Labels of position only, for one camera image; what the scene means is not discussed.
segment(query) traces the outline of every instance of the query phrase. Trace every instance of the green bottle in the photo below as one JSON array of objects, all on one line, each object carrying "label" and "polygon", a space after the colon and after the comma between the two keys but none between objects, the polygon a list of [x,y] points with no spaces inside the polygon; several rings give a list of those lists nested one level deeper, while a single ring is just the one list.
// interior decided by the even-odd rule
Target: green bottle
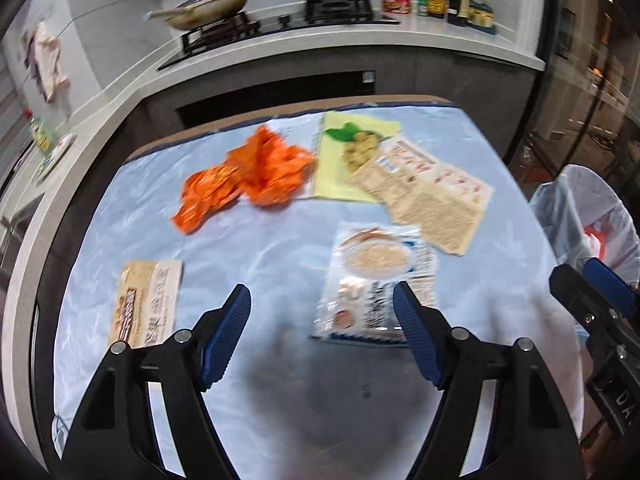
[{"label": "green bottle", "polygon": [[34,116],[33,112],[28,108],[24,111],[24,116],[29,121],[29,131],[33,142],[36,143],[36,146],[43,156],[49,155],[49,153],[53,151],[58,139],[53,132],[49,130],[44,121],[40,117]]}]

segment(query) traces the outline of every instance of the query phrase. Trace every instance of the orange snack bag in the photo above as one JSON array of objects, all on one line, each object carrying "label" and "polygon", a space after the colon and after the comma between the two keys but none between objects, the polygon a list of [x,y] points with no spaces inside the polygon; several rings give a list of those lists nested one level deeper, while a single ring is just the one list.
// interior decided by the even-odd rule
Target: orange snack bag
[{"label": "orange snack bag", "polygon": [[185,234],[195,231],[210,209],[220,209],[241,192],[240,174],[226,163],[192,174],[182,185],[182,207],[171,218]]},{"label": "orange snack bag", "polygon": [[227,153],[226,163],[240,173],[242,192],[255,205],[289,201],[292,191],[304,182],[303,170],[315,160],[313,153],[287,146],[264,124],[245,144]]}]

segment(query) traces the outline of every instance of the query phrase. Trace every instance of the kitchen counter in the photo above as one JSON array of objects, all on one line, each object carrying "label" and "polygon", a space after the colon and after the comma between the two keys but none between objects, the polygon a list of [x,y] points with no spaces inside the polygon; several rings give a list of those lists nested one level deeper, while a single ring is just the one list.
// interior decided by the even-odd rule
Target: kitchen counter
[{"label": "kitchen counter", "polygon": [[28,395],[36,291],[74,193],[120,124],[143,99],[204,73],[289,52],[362,45],[439,48],[533,70],[545,67],[544,62],[505,38],[418,16],[404,17],[400,25],[339,25],[271,34],[221,47],[158,72],[156,67],[180,48],[176,38],[134,65],[60,126],[76,140],[42,184],[31,181],[40,156],[30,156],[0,203],[0,213],[11,218],[41,197],[8,287],[2,322],[2,382],[11,422],[37,459],[43,460]]}]

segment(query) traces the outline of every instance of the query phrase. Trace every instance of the table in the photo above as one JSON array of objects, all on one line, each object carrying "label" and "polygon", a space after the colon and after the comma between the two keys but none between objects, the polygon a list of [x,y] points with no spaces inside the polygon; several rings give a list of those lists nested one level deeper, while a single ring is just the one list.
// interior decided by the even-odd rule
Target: table
[{"label": "table", "polygon": [[[437,307],[452,326],[465,326],[482,340],[510,345],[519,336],[531,338],[579,432],[583,390],[575,322],[548,293],[555,258],[503,163],[458,108],[437,102],[354,106],[357,113],[400,121],[402,135],[495,189],[467,254],[436,251]],[[315,111],[268,124],[302,139],[302,130],[313,134],[320,119]],[[175,258],[184,263],[176,328],[191,327],[202,312],[221,306],[236,283],[252,292],[252,313],[225,377],[204,394],[240,478],[404,478],[440,393],[423,380],[408,349],[309,338],[337,223],[387,224],[384,208],[308,199],[258,209],[241,201],[189,236],[169,222],[183,181],[221,162],[261,122],[254,117],[212,135],[156,146],[118,170],[62,303],[54,353],[56,444],[62,447],[106,350],[124,262]],[[481,460],[492,387],[483,389],[463,472]],[[179,473],[161,392],[152,388],[150,396],[165,466]]]}]

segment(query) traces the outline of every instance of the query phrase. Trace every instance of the pan handle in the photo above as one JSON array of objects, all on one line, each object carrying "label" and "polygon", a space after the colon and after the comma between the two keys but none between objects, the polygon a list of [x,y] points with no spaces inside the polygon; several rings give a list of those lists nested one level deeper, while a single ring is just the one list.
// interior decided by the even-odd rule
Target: pan handle
[{"label": "pan handle", "polygon": [[146,19],[152,18],[170,18],[171,16],[182,16],[190,11],[189,7],[177,7],[176,9],[169,10],[154,10],[146,15]]}]

